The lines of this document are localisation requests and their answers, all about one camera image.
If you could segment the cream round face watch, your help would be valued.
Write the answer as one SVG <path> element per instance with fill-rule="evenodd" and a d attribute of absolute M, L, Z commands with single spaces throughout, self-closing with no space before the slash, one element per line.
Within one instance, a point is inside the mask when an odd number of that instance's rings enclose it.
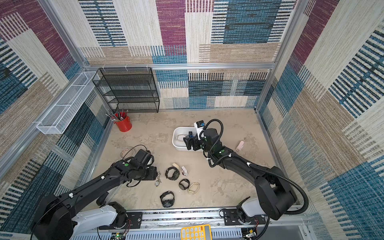
<path fill-rule="evenodd" d="M 176 137 L 176 140 L 179 141 L 179 142 L 183 142 L 185 137 L 186 137 L 186 135 L 178 135 Z"/>

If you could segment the silver metal link watch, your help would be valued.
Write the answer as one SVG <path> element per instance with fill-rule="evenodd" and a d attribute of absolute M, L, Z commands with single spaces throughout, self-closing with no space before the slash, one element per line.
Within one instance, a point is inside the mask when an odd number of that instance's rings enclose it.
<path fill-rule="evenodd" d="M 157 173 L 157 177 L 156 177 L 156 181 L 155 181 L 155 186 L 158 187 L 161 183 L 161 179 L 160 179 L 160 176 L 161 176 L 161 173 L 158 172 Z"/>

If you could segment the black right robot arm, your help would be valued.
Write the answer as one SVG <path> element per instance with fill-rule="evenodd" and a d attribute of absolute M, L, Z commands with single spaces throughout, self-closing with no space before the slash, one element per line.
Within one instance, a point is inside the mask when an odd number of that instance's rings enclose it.
<path fill-rule="evenodd" d="M 219 166 L 233 171 L 255 186 L 257 197 L 246 198 L 237 205 L 237 215 L 241 223 L 248 223 L 258 215 L 278 220 L 284 214 L 298 215 L 305 212 L 308 203 L 298 210 L 290 210 L 298 200 L 293 188 L 303 192 L 296 183 L 286 178 L 278 167 L 270 169 L 259 166 L 239 156 L 222 145 L 220 136 L 217 130 L 206 129 L 201 136 L 189 132 L 184 137 L 184 142 L 188 150 L 203 150 L 210 167 Z"/>

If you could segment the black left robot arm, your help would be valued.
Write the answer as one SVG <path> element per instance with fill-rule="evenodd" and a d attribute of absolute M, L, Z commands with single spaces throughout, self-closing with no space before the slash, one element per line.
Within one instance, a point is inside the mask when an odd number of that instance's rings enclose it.
<path fill-rule="evenodd" d="M 126 210 L 116 202 L 96 210 L 83 209 L 124 183 L 154 181 L 157 168 L 153 163 L 151 152 L 140 149 L 135 156 L 113 163 L 86 184 L 59 196 L 50 194 L 42 198 L 31 224 L 31 235 L 39 240 L 69 240 L 98 227 L 127 228 L 130 221 Z"/>

